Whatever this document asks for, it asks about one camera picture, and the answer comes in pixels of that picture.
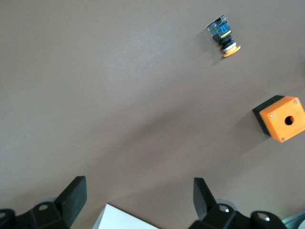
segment silver bolt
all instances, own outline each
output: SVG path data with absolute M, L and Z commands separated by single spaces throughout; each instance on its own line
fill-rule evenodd
M 257 215 L 258 215 L 258 217 L 259 217 L 260 219 L 262 219 L 262 220 L 264 220 L 264 221 L 267 221 L 267 222 L 270 221 L 269 216 L 267 216 L 265 213 L 258 213 Z
M 0 212 L 0 219 L 5 217 L 6 216 L 6 213 L 5 212 Z
M 226 213 L 228 213 L 230 211 L 226 205 L 219 205 L 219 209 Z

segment orange box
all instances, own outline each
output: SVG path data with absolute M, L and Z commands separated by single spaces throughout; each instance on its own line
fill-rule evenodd
M 265 125 L 265 128 L 262 126 L 264 132 L 280 142 L 305 130 L 305 112 L 297 97 L 277 95 L 253 109 L 253 112 L 261 126 Z

